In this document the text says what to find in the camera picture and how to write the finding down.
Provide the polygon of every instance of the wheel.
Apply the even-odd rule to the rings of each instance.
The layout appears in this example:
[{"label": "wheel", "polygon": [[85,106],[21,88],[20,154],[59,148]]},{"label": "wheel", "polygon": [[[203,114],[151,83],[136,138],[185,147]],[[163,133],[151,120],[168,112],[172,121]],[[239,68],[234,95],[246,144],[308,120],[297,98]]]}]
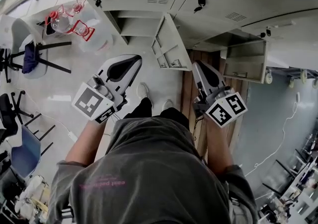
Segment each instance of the wheel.
[{"label": "wheel", "polygon": [[265,83],[271,84],[273,81],[273,76],[271,72],[267,72],[265,75]]},{"label": "wheel", "polygon": [[306,83],[306,81],[307,81],[307,70],[301,70],[300,79],[302,80],[303,83]]},{"label": "wheel", "polygon": [[317,89],[318,88],[318,78],[313,80],[313,88]]},{"label": "wheel", "polygon": [[291,77],[291,78],[289,79],[289,85],[288,85],[288,87],[289,87],[289,88],[294,88],[294,78],[293,78],[293,77]]}]

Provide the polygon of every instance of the tiled floor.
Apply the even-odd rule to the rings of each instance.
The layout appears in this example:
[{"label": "tiled floor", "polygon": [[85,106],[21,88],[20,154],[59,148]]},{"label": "tiled floor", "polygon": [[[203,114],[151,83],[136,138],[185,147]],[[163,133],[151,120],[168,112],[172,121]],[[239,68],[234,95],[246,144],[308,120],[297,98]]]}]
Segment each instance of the tiled floor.
[{"label": "tiled floor", "polygon": [[[67,41],[70,36],[65,36],[54,41]],[[12,72],[12,82],[5,83],[4,73],[1,73],[0,94],[15,91],[19,93],[18,88],[23,88],[28,96],[23,96],[21,101],[21,109],[26,112],[35,114],[41,111],[50,117],[62,122],[68,130],[72,131],[77,137],[80,135],[86,124],[86,118],[76,111],[71,102],[76,94],[81,82],[86,82],[92,74],[96,73],[99,67],[106,59],[121,54],[139,54],[143,58],[143,65],[133,82],[132,86],[127,89],[128,103],[117,113],[119,117],[131,112],[138,104],[139,99],[136,95],[136,87],[139,82],[145,82],[149,89],[152,101],[154,103],[153,114],[159,114],[162,104],[170,98],[176,106],[179,106],[179,99],[182,85],[182,73],[179,71],[161,70],[150,49],[130,48],[127,46],[114,46],[111,50],[103,52],[99,56],[94,53],[83,53],[76,44],[68,47],[60,47],[49,51],[49,61],[70,68],[71,74],[61,72],[59,70],[48,68],[46,75],[39,79],[29,80],[24,78],[21,72]],[[41,141],[42,149],[50,142],[54,142],[53,146],[43,155],[41,162],[35,170],[34,174],[40,174],[45,177],[50,184],[56,172],[56,163],[65,158],[68,150],[74,142],[68,137],[68,131],[55,120],[48,117],[40,117],[37,122],[30,125],[31,131],[40,130],[37,136],[44,133],[53,124],[56,128]],[[105,133],[110,134],[114,126],[112,119],[107,122]],[[16,136],[8,139],[11,146],[21,144],[21,131],[19,129]],[[109,144],[110,137],[104,135],[97,158],[104,155]],[[0,146],[0,152],[10,149],[10,145],[4,142]]]}]

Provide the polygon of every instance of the person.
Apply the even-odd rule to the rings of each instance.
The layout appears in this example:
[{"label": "person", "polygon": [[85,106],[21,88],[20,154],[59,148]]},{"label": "person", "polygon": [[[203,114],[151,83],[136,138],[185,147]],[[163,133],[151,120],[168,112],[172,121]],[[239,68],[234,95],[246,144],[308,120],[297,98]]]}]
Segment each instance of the person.
[{"label": "person", "polygon": [[89,121],[58,163],[47,223],[60,223],[69,204],[77,224],[256,223],[253,193],[224,131],[206,118],[206,165],[172,101],[152,117],[144,83],[137,94],[140,105],[115,123],[104,157],[94,162],[105,124]]}]

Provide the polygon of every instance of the sneaker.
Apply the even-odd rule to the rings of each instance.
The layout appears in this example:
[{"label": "sneaker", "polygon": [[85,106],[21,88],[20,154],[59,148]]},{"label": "sneaker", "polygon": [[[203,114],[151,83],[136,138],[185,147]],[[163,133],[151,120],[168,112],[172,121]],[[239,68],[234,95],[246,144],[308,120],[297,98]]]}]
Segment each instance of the sneaker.
[{"label": "sneaker", "polygon": [[174,107],[174,105],[173,105],[172,100],[171,100],[171,99],[168,99],[168,100],[163,104],[162,110],[164,111],[164,110],[166,110],[166,109],[168,109],[168,108],[170,108],[170,107]]},{"label": "sneaker", "polygon": [[139,97],[140,100],[144,98],[148,98],[151,101],[149,97],[148,87],[146,86],[145,83],[139,83],[139,85],[137,86],[137,96]]}]

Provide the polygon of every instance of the floor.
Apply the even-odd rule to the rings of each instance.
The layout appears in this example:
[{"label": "floor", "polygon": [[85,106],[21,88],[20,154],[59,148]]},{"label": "floor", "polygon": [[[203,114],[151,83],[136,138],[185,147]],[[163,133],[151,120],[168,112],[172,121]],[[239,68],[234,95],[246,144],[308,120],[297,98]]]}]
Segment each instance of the floor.
[{"label": "floor", "polygon": [[235,163],[241,165],[244,174],[253,170],[256,163],[261,163],[281,144],[282,127],[285,119],[293,114],[297,92],[300,93],[300,103],[294,118],[286,123],[284,143],[275,155],[246,177],[259,206],[267,201],[267,196],[261,196],[270,192],[262,182],[277,190],[282,189],[286,182],[287,173],[275,160],[292,166],[295,149],[300,150],[311,133],[318,114],[318,90],[312,88],[312,79],[308,79],[306,84],[295,80],[294,88],[290,89],[286,78],[277,75],[274,75],[272,84],[249,84],[248,112],[244,114],[233,153]]},{"label": "floor", "polygon": [[[50,42],[67,41],[70,36],[54,39]],[[94,53],[84,53],[76,44],[73,44],[70,47],[51,49],[48,54],[49,61],[70,68],[72,70],[71,74],[49,67],[43,77],[29,80],[25,79],[21,72],[13,72],[11,75],[12,82],[7,84],[4,73],[1,73],[0,94],[12,91],[18,94],[19,88],[23,88],[27,95],[22,97],[22,110],[33,114],[40,111],[56,119],[53,120],[42,116],[29,126],[33,132],[39,129],[40,132],[37,136],[41,136],[53,124],[56,125],[56,128],[41,141],[42,149],[51,142],[54,142],[54,144],[42,156],[41,162],[34,172],[34,174],[42,175],[49,184],[51,184],[56,172],[56,163],[65,158],[67,152],[74,144],[74,141],[68,136],[68,130],[78,137],[86,124],[86,118],[71,106],[72,99],[81,82],[88,81],[92,74],[97,73],[97,70],[106,59],[121,54],[139,54],[143,58],[143,65],[132,86],[126,91],[128,103],[117,113],[119,117],[123,118],[139,104],[140,101],[136,95],[136,88],[139,82],[145,82],[149,87],[150,96],[154,104],[153,115],[161,112],[161,107],[168,98],[175,103],[176,107],[180,106],[182,72],[161,70],[148,48],[114,46],[111,50],[102,52],[102,54],[97,56]],[[16,63],[21,64],[22,61],[17,59]],[[115,118],[107,121],[106,134],[111,134],[115,121]],[[13,146],[21,145],[20,135],[21,131],[19,129],[16,136],[10,137],[8,143],[4,142],[0,146],[0,152],[4,149],[10,150]],[[96,159],[101,158],[105,154],[109,141],[110,136],[104,135]]]}]

